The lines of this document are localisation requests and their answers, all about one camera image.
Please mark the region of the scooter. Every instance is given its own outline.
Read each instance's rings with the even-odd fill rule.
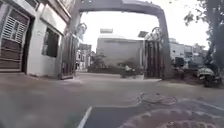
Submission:
[[[204,87],[219,87],[222,84],[221,77],[208,67],[200,68],[198,70],[198,77],[203,81]]]
[[[129,71],[124,70],[120,74],[120,76],[121,76],[121,78],[133,77],[134,79],[136,79],[137,73],[136,73],[135,69],[131,69]]]

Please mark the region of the gate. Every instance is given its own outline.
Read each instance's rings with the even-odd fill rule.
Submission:
[[[0,71],[20,72],[23,46],[30,19],[16,9],[11,9],[5,20],[0,38]]]
[[[163,78],[162,46],[159,41],[145,40],[145,78]]]
[[[77,38],[69,34],[66,37],[62,56],[62,71],[61,79],[73,78],[75,73],[75,59],[76,59],[76,44]]]

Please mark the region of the street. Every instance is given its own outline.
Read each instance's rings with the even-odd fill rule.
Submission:
[[[223,89],[155,79],[81,73],[75,79],[59,81],[1,74],[0,84],[0,121],[4,128],[76,127],[89,106],[133,105],[142,92],[196,99],[224,108]]]

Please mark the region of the tree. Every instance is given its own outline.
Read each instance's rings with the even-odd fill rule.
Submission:
[[[189,25],[192,21],[198,22],[199,20],[208,23],[209,28],[207,34],[209,35],[208,44],[210,47],[206,58],[212,60],[213,57],[219,63],[219,68],[223,68],[224,37],[222,33],[224,33],[224,27],[223,25],[220,26],[220,24],[224,22],[224,2],[223,0],[196,1],[197,4],[185,16],[184,21],[186,25]]]

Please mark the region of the window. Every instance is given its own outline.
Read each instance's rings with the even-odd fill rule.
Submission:
[[[42,54],[50,57],[57,57],[58,41],[59,35],[47,28]]]
[[[21,44],[23,42],[23,36],[26,32],[28,19],[19,13],[17,13],[16,17],[11,17],[14,12],[15,11],[13,10],[10,16],[7,18],[6,24],[4,26],[3,38]]]
[[[37,0],[25,0],[28,4],[30,4],[33,8],[37,8],[38,7],[38,1]]]

